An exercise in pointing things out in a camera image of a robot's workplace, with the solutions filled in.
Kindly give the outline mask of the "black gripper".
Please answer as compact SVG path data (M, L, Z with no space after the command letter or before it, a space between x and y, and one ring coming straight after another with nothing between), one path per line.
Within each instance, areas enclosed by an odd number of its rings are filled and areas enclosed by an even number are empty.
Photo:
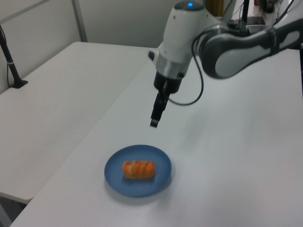
M178 92L181 81L183 79L182 76L183 74L181 74L181 77L178 76L174 79L165 77L159 72L156 72L153 84L155 88L159 91L159 93L157 94L153 105L150 123L151 127L157 128L162 113L166 109L167 102L169 100L169 94L174 94Z

